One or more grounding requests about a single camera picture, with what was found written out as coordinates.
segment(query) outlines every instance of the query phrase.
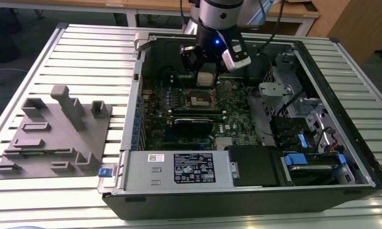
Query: cable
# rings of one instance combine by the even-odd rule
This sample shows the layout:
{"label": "cable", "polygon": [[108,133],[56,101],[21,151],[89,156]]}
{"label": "cable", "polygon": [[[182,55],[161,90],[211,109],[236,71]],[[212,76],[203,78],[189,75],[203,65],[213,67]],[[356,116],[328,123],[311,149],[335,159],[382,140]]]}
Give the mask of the cable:
{"label": "cable", "polygon": [[331,138],[334,139],[334,144],[328,147],[328,149],[326,150],[327,153],[332,152],[334,147],[338,146],[338,139],[334,137],[334,134],[331,134]]}
{"label": "cable", "polygon": [[264,132],[263,130],[260,130],[259,128],[257,128],[257,130],[259,130],[263,134],[269,135],[271,137],[275,137],[272,134],[265,133],[265,132]]}
{"label": "cable", "polygon": [[180,19],[182,21],[181,27],[185,25],[185,17],[184,17],[184,12],[182,12],[182,0],[178,0],[178,12],[180,12]]}
{"label": "cable", "polygon": [[284,103],[284,105],[280,107],[280,109],[279,109],[277,112],[275,113],[275,116],[279,116],[281,110],[285,109],[285,108],[289,106],[289,104],[292,104],[292,102],[297,99],[297,97],[300,96],[300,94],[303,94],[303,92],[304,92],[304,89],[301,88],[301,89],[299,90],[299,92],[291,97],[291,99],[288,100],[288,102]]}
{"label": "cable", "polygon": [[318,151],[318,145],[319,145],[319,143],[320,143],[320,139],[323,138],[323,134],[324,134],[324,132],[326,132],[328,129],[332,129],[332,128],[331,128],[330,126],[326,126],[324,129],[323,129],[323,130],[320,131],[320,133],[319,133],[319,137],[318,137],[316,143],[315,143],[315,145],[313,145],[312,154],[315,154],[316,151]]}
{"label": "cable", "polygon": [[169,16],[169,17],[166,18],[165,24],[168,23],[168,21],[169,21],[170,17],[172,17],[172,16]]}
{"label": "cable", "polygon": [[280,18],[281,18],[283,8],[284,8],[284,2],[285,2],[285,0],[281,0],[279,15],[277,15],[277,19],[276,19],[276,21],[275,21],[272,34],[271,34],[268,40],[265,41],[265,43],[257,48],[257,52],[261,52],[263,48],[264,48],[264,47],[268,45],[268,43],[272,41],[272,38],[273,38],[273,36],[275,36],[275,33],[276,33],[277,30],[279,30]]}
{"label": "cable", "polygon": [[2,68],[0,69],[0,71],[21,71],[21,72],[27,73],[27,71],[25,71],[23,69],[17,69],[17,68]]}

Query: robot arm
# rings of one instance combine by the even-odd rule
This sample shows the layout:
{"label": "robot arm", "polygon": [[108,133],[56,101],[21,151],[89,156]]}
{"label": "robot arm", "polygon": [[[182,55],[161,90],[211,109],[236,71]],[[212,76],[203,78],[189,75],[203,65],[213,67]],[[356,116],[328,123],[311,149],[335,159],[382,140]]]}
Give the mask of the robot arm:
{"label": "robot arm", "polygon": [[216,79],[220,73],[233,72],[251,63],[236,26],[244,0],[189,0],[189,3],[192,4],[191,20],[185,32],[197,32],[195,45],[180,49],[182,65],[195,77],[197,77],[199,71],[204,72],[207,66],[213,65],[215,72],[212,74]]}

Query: gray plastic part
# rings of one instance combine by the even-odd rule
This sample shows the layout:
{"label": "gray plastic part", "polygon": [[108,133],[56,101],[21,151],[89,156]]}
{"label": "gray plastic part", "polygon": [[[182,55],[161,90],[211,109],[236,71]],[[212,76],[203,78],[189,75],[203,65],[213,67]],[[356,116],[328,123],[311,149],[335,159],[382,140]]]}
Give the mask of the gray plastic part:
{"label": "gray plastic part", "polygon": [[0,164],[0,175],[18,175],[21,167],[14,163],[7,163],[5,165]]}
{"label": "gray plastic part", "polygon": [[27,131],[47,131],[50,130],[50,125],[45,123],[25,123],[21,127],[21,129],[27,132]]}
{"label": "gray plastic part", "polygon": [[84,157],[81,153],[77,153],[76,155],[76,161],[74,164],[81,170],[96,170],[98,169],[100,166],[100,161],[93,157],[92,153]]}
{"label": "gray plastic part", "polygon": [[13,143],[13,147],[23,148],[23,147],[42,147],[43,141],[39,138],[35,139],[15,139]]}
{"label": "gray plastic part", "polygon": [[53,161],[50,162],[50,170],[56,173],[72,172],[74,170],[72,164],[68,161]]}
{"label": "gray plastic part", "polygon": [[72,99],[69,98],[68,87],[65,85],[54,85],[50,91],[50,97],[54,100],[57,100],[58,105],[61,106],[61,110],[66,118],[69,119],[74,129],[77,131],[84,130],[85,126],[84,126],[84,122],[81,120],[81,114],[78,111],[81,107],[81,103],[76,102],[77,99],[72,101]]}
{"label": "gray plastic part", "polygon": [[38,109],[46,108],[41,99],[26,99],[21,110],[30,119],[42,118]]}
{"label": "gray plastic part", "polygon": [[102,101],[93,101],[90,107],[93,118],[102,118],[108,115],[108,110]]}
{"label": "gray plastic part", "polygon": [[[34,98],[23,103],[22,110],[27,108],[31,112],[23,116],[9,147],[3,150],[0,179],[97,175],[112,107],[96,101],[101,115],[93,118],[93,105],[80,104],[77,99],[69,98],[65,86],[54,86],[53,92],[62,106],[45,104]],[[84,125],[80,131],[66,117],[70,113],[73,118],[78,116]]]}

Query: wooden table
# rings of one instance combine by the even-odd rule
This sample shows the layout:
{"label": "wooden table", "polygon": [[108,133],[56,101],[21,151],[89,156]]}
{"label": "wooden table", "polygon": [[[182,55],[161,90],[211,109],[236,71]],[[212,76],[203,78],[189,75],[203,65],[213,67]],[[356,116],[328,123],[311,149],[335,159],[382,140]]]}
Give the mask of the wooden table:
{"label": "wooden table", "polygon": [[[137,15],[180,16],[178,0],[0,0],[0,7],[38,10],[68,10],[124,13],[129,27],[137,27]],[[265,20],[276,21],[280,4],[272,5]],[[184,15],[189,16],[191,5],[182,0]],[[296,36],[305,36],[319,12],[305,9],[300,3],[285,3],[281,22],[299,23]]]}

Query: barcode sticker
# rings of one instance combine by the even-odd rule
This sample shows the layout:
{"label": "barcode sticker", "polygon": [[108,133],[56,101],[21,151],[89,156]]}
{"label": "barcode sticker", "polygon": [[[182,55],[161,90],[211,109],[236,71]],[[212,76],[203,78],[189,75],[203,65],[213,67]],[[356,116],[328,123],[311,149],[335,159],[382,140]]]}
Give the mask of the barcode sticker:
{"label": "barcode sticker", "polygon": [[148,162],[162,162],[164,154],[148,154]]}

